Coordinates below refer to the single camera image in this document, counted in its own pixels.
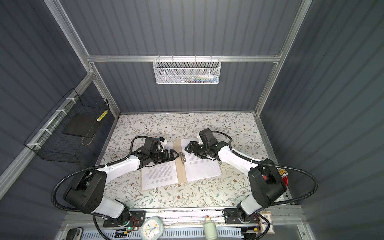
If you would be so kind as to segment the beige paper folder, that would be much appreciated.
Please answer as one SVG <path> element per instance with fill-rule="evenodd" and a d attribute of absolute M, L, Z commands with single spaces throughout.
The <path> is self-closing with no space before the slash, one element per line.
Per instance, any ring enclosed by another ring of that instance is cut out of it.
<path fill-rule="evenodd" d="M 175 141 L 172 143 L 167 143 L 166 149 L 167 150 L 173 149 L 175 151 L 178 151 L 180 154 L 180 152 L 183 152 L 182 146 L 181 146 L 181 140 L 178 140 L 178 141 Z M 175 163 L 176 163 L 176 168 L 177 168 L 177 176 L 178 176 L 178 180 L 179 180 L 178 184 L 187 183 L 188 181 L 187 181 L 187 176 L 186 176 L 186 170 L 185 170 L 185 166 L 182 165 L 181 158 L 178 157 L 175 160 Z"/>

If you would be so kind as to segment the printed paper sheet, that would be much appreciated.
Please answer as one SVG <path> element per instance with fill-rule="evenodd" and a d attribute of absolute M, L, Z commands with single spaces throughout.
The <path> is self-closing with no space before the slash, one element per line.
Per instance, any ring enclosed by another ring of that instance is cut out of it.
<path fill-rule="evenodd" d="M 184 148 L 191 142 L 198 139 L 183 139 L 181 146 L 183 154 L 186 158 L 185 170 L 188 182 L 198 181 L 207 178 L 220 177 L 222 175 L 219 163 L 217 160 L 200 159 L 194 154 L 187 153 Z"/>
<path fill-rule="evenodd" d="M 141 169 L 141 191 L 147 191 L 159 187 L 177 184 L 177 168 L 175 161 L 161 163 L 154 167 Z"/>

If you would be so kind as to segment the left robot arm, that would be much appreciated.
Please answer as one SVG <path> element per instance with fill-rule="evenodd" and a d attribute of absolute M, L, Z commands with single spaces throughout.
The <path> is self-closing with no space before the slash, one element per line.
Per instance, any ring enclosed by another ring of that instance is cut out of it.
<path fill-rule="evenodd" d="M 118 177 L 160 164 L 175 161 L 180 154 L 166 149 L 166 139 L 142 136 L 144 145 L 130 151 L 126 157 L 104 165 L 84 168 L 61 179 L 53 188 L 51 202 L 59 210 L 81 212 L 114 220 L 119 227 L 135 224 L 130 208 L 118 200 L 104 195 L 105 186 Z"/>

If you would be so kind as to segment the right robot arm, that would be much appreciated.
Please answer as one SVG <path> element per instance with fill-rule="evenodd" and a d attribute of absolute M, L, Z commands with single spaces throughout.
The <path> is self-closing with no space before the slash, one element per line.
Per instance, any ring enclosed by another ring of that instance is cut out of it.
<path fill-rule="evenodd" d="M 319 187 L 316 177 L 302 169 L 276 165 L 270 159 L 258 160 L 249 157 L 232 146 L 233 139 L 220 131 L 204 129 L 198 133 L 197 141 L 190 141 L 184 150 L 203 160 L 217 160 L 231 165 L 248 176 L 251 194 L 242 200 L 236 208 L 239 221 L 245 223 L 253 215 L 271 206 L 284 205 L 302 201 L 311 197 Z M 291 170 L 309 177 L 313 188 L 300 197 L 277 201 L 287 191 L 287 184 L 280 170 Z"/>

